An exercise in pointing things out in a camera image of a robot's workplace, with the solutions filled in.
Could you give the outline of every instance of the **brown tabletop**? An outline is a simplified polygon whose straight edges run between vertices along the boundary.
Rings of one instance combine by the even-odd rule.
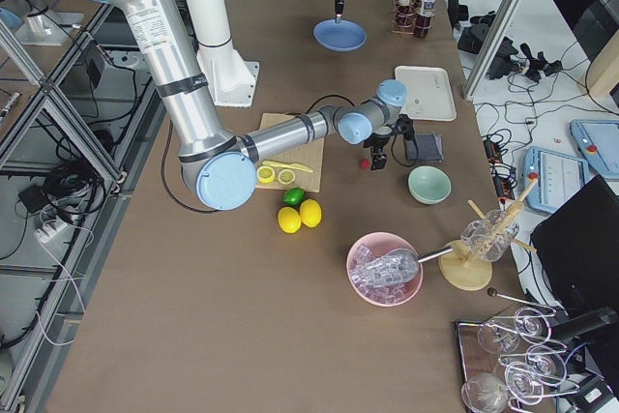
[[[311,34],[333,0],[226,3],[236,48],[261,64],[253,107],[221,111],[237,133],[257,128],[262,112],[303,111],[324,94],[359,102],[397,65],[442,67],[455,90],[463,82],[441,1],[430,35],[417,40],[390,32],[392,0],[350,0],[344,16],[366,28],[368,42],[342,54]],[[454,122],[416,125],[443,136],[447,200],[418,203],[406,188],[410,168],[389,160],[385,170],[360,170],[367,150],[331,136],[311,196],[324,221],[293,235],[277,225],[278,191],[211,216],[173,204],[159,177],[162,130],[47,411],[460,411],[453,321],[485,319],[504,303],[450,286],[429,262],[411,302],[381,309],[357,296],[344,267],[364,234],[389,231],[430,251],[475,219],[468,198],[496,205],[474,110],[454,97]],[[174,157],[167,172],[196,205]],[[492,285],[519,293],[512,260],[494,272]]]

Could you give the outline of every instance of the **blue plate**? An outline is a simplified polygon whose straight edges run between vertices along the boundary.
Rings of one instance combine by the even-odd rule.
[[[325,19],[313,28],[313,36],[323,47],[335,52],[350,52],[366,43],[368,35],[357,23],[343,19]]]

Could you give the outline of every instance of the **brown bottle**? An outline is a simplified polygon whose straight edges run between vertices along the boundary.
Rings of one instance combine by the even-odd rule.
[[[424,38],[429,32],[434,16],[434,0],[421,0],[417,17],[415,18],[415,29],[413,34],[418,38]]]
[[[397,0],[395,24],[400,28],[411,28],[413,26],[413,6],[412,0]]]

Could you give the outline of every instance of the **lemon slice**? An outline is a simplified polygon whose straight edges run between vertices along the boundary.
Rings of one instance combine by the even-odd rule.
[[[256,174],[258,175],[258,181],[261,184],[269,184],[275,181],[275,169],[271,166],[262,165],[259,166],[256,170]]]
[[[289,184],[294,183],[295,178],[296,178],[296,175],[294,174],[294,171],[288,168],[284,168],[278,174],[278,182],[282,184],[283,186],[287,186]]]

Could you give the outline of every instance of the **table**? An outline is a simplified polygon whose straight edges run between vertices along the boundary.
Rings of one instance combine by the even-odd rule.
[[[417,131],[443,135],[453,193],[417,203],[406,191],[410,168],[389,160],[383,171],[362,171],[367,151],[330,137],[312,196],[324,220],[286,235],[276,223],[280,192],[255,192],[214,216],[175,206],[159,179],[161,132],[47,411],[459,411],[453,321],[485,319],[505,303],[451,287],[429,263],[412,302],[380,309],[355,294],[344,268],[369,232],[430,251],[475,219],[466,199],[485,209],[496,202],[473,108],[459,96],[464,76],[442,1],[420,41],[390,32],[392,0],[350,0],[344,16],[363,24],[368,42],[348,54],[311,35],[333,0],[226,3],[236,48],[261,64],[253,107],[221,110],[229,128],[251,131],[262,112],[303,111],[328,93],[359,102],[397,65],[441,66],[457,119]],[[171,158],[167,172],[196,205]],[[494,269],[491,284],[517,295],[514,263]]]
[[[459,0],[460,4],[468,5],[469,13],[474,15],[485,15],[490,11],[496,11],[501,0]],[[528,131],[532,128],[524,122],[527,118],[543,115],[538,120],[536,128],[532,131],[531,143],[526,147],[519,148],[522,144],[516,143],[509,146],[510,151],[507,162],[512,163],[518,174],[521,191],[522,159],[530,145],[537,145],[546,149],[565,153],[568,155],[579,155],[575,141],[570,134],[569,125],[574,119],[600,119],[617,120],[616,115],[604,113],[600,110],[584,93],[583,88],[579,87],[575,81],[583,82],[583,77],[589,66],[586,54],[577,42],[574,34],[566,24],[565,20],[554,5],[553,0],[522,0],[518,7],[512,23],[506,34],[514,41],[514,47],[519,48],[522,43],[528,43],[534,55],[538,51],[543,51],[548,62],[561,59],[567,74],[559,74],[557,78],[543,77],[540,84],[531,89],[531,98],[535,101],[544,100],[547,102],[536,103],[536,108],[530,106],[509,104],[507,117],[503,108],[499,107],[499,112],[495,111],[488,103],[503,105],[505,101],[530,103],[526,93],[514,94],[508,89],[506,77],[501,79],[489,80],[486,78],[478,88],[474,104],[477,107],[477,119],[482,135],[492,133],[500,128],[508,128],[513,132],[514,140],[526,142],[529,140]],[[465,70],[470,70],[474,63],[475,56],[468,52],[460,52],[460,60]],[[513,81],[514,84],[527,88],[531,86],[530,81],[524,75],[518,76]],[[617,112],[617,105],[610,96],[596,99],[605,108]],[[608,184],[619,192],[619,182],[610,181]],[[538,211],[533,211],[528,207],[518,217],[520,231],[517,238],[528,243],[533,229],[549,215]],[[529,255],[522,248],[512,245],[512,253],[519,270],[524,270],[529,262]],[[531,266],[520,275],[520,283],[524,291],[539,302],[548,302],[551,305],[560,306],[554,299],[549,289],[546,287],[543,278],[543,267],[536,254],[533,254]],[[619,411],[619,402],[612,400],[604,406],[603,410],[608,412]]]

